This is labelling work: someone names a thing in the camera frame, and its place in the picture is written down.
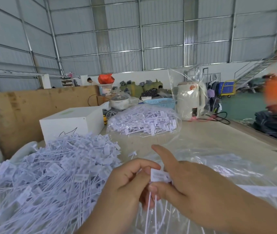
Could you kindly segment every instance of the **hand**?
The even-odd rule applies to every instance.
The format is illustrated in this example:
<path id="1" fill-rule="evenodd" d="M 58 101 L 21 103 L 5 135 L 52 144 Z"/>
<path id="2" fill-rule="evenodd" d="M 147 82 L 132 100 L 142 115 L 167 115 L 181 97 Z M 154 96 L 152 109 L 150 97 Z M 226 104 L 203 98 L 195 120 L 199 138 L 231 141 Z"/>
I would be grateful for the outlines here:
<path id="1" fill-rule="evenodd" d="M 153 197 L 169 201 L 184 216 L 216 231 L 239 234 L 277 233 L 277 210 L 251 195 L 209 167 L 177 161 L 160 145 L 152 145 L 161 157 L 174 186 L 153 182 Z"/>
<path id="2" fill-rule="evenodd" d="M 160 165 L 146 159 L 133 159 L 111 172 L 91 215 L 77 234 L 121 234 L 136 217 L 139 202 L 147 207 L 150 169 Z"/>

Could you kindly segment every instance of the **white strip of labels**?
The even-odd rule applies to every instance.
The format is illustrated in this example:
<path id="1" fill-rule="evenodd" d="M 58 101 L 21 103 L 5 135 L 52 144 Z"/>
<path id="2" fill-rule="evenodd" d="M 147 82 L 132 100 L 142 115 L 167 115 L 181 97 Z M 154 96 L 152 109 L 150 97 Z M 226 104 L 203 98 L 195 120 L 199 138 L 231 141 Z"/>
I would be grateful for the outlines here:
<path id="1" fill-rule="evenodd" d="M 169 173 L 152 168 L 150 170 L 150 181 L 152 181 L 152 182 L 166 182 L 166 183 L 169 183 L 172 180 L 170 178 Z"/>
<path id="2" fill-rule="evenodd" d="M 276 197 L 277 198 L 277 186 L 247 186 L 247 185 L 238 185 L 238 186 L 257 197 Z"/>

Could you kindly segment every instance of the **white box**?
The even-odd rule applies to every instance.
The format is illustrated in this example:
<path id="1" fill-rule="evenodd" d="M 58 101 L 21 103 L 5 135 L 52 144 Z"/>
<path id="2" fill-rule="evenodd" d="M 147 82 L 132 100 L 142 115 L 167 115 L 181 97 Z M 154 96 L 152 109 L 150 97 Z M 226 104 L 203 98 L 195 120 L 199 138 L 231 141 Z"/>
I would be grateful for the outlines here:
<path id="1" fill-rule="evenodd" d="M 104 128 L 102 106 L 68 108 L 40 120 L 45 143 L 65 135 L 92 132 L 100 134 Z"/>

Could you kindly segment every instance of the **cart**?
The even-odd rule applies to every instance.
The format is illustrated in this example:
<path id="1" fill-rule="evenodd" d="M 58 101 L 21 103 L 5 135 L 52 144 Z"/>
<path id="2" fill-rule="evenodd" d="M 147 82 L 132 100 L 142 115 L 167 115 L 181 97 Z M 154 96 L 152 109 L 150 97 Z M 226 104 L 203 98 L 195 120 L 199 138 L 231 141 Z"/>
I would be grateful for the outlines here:
<path id="1" fill-rule="evenodd" d="M 219 98 L 222 96 L 227 96 L 230 98 L 232 95 L 235 94 L 235 81 L 234 80 L 227 80 L 225 82 L 219 83 Z"/>

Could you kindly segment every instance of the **light blue basket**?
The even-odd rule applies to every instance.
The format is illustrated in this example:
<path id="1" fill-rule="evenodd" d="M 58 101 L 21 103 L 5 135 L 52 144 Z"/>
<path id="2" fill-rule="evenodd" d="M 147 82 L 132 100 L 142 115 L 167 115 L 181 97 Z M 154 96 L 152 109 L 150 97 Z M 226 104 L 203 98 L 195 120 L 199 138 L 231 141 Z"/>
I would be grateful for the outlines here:
<path id="1" fill-rule="evenodd" d="M 150 100 L 145 100 L 144 103 L 159 106 L 159 107 L 164 107 L 164 108 L 174 109 L 175 107 L 175 101 L 172 98 L 150 99 Z"/>

